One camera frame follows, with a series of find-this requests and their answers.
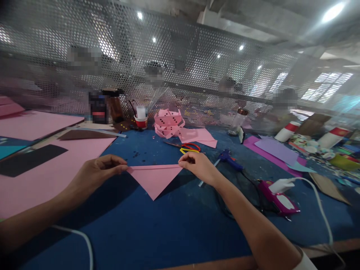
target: black paper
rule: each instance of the black paper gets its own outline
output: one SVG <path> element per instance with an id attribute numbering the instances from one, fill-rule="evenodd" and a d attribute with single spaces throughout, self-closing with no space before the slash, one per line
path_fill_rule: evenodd
<path id="1" fill-rule="evenodd" d="M 10 177 L 19 176 L 66 151 L 65 148 L 49 144 L 29 153 L 18 154 L 0 162 L 0 174 Z"/>

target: brown bottle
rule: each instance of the brown bottle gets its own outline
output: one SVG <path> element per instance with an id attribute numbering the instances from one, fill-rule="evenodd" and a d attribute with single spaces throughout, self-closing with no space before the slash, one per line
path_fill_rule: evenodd
<path id="1" fill-rule="evenodd" d="M 124 121 L 124 113 L 120 98 L 124 98 L 124 92 L 121 89 L 104 88 L 102 94 L 106 96 L 107 106 L 110 108 L 110 115 L 113 123 Z"/>

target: white cable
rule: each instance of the white cable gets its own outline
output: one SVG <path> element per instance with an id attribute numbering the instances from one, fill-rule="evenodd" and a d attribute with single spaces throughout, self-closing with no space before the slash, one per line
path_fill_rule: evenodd
<path id="1" fill-rule="evenodd" d="M 330 228 L 329 222 L 327 221 L 326 215 L 325 215 L 325 213 L 324 213 L 323 205 L 321 204 L 321 200 L 320 200 L 320 197 L 319 197 L 319 193 L 318 193 L 315 185 L 314 185 L 312 182 L 310 182 L 308 179 L 306 179 L 306 178 L 295 177 L 295 178 L 292 178 L 292 179 L 293 179 L 293 180 L 295 180 L 295 179 L 305 180 L 306 182 L 308 182 L 308 183 L 311 185 L 312 189 L 314 190 L 316 199 L 317 199 L 317 201 L 318 201 L 318 205 L 319 205 L 319 209 L 320 209 L 322 218 L 324 219 L 324 222 L 325 222 L 327 231 L 328 231 L 328 233 L 329 233 L 329 247 L 330 247 L 331 251 L 341 260 L 341 262 L 342 262 L 342 264 L 343 264 L 343 267 L 341 267 L 340 269 L 345 269 L 346 263 L 344 262 L 344 260 L 340 257 L 340 255 L 339 255 L 339 254 L 334 250 L 334 248 L 333 248 L 333 244 L 334 244 L 333 233 L 331 232 L 331 228 Z"/>
<path id="2" fill-rule="evenodd" d="M 85 239 L 87 248 L 89 249 L 90 270 L 93 270 L 93 268 L 94 268 L 93 249 L 91 247 L 91 243 L 90 243 L 90 240 L 89 240 L 88 236 L 86 234 L 84 234 L 83 232 L 80 232 L 80 231 L 77 231 L 77 230 L 74 230 L 74 229 L 68 229 L 68 228 L 65 228 L 65 227 L 58 226 L 58 225 L 53 225 L 52 227 L 55 228 L 55 229 L 61 230 L 61 231 L 67 231 L 69 233 L 78 234 L 78 235 L 82 236 Z"/>

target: ceiling light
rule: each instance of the ceiling light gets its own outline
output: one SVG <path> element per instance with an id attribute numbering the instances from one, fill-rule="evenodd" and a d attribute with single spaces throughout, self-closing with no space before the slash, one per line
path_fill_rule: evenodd
<path id="1" fill-rule="evenodd" d="M 333 18 L 337 17 L 340 12 L 345 7 L 345 3 L 338 3 L 332 8 L 330 8 L 323 16 L 322 22 L 327 23 L 328 21 L 331 21 Z"/>

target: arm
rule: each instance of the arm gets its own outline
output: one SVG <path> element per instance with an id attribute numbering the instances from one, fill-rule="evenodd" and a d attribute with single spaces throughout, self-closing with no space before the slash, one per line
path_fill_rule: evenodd
<path id="1" fill-rule="evenodd" d="M 180 158 L 179 165 L 219 192 L 243 231 L 260 269 L 291 270 L 300 263 L 300 252 L 204 154 L 187 152 Z"/>
<path id="2" fill-rule="evenodd" d="M 55 198 L 0 222 L 0 247 L 8 254 L 80 206 L 108 178 L 128 169 L 126 161 L 106 155 L 85 162 Z"/>

